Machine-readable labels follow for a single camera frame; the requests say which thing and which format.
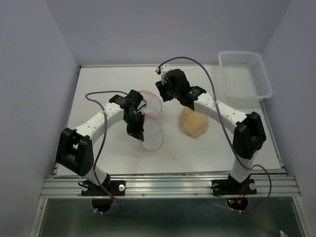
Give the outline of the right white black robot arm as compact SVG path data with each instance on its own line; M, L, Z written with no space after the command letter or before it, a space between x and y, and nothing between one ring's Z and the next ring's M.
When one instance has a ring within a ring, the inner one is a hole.
M247 114L218 101L199 86L191 86L180 69L157 68L161 79L156 87L164 102L176 99L182 106L199 112L217 121L224 134L230 131L233 139L228 140L235 155L235 162L227 180L227 187L238 193L245 187L257 152L266 141L266 134L260 115Z

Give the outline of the white mesh laundry bag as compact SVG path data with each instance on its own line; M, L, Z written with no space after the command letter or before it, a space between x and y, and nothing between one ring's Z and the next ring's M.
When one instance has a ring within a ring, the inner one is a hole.
M145 90L139 92L145 100L144 141L140 141L140 145L146 151L154 151L161 146L163 141L163 132L158 120L162 112L162 102L152 92Z

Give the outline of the beige bra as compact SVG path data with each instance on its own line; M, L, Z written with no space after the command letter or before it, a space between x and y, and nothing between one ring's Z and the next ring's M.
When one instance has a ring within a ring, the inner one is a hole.
M208 131L208 117L185 107L182 110L179 128L186 135L197 139Z

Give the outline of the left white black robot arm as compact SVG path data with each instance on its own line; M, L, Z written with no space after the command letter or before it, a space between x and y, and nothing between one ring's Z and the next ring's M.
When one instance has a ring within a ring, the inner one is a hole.
M85 95L86 100L97 104L100 111L82 125L65 128L60 135L56 161L80 177L93 183L93 189L100 195L110 188L109 175L97 166L100 153L94 154L93 146L101 138L105 144L107 131L116 123L126 123L127 135L144 141L144 107L146 100L140 92L113 91L114 96L106 105L92 99L93 93Z

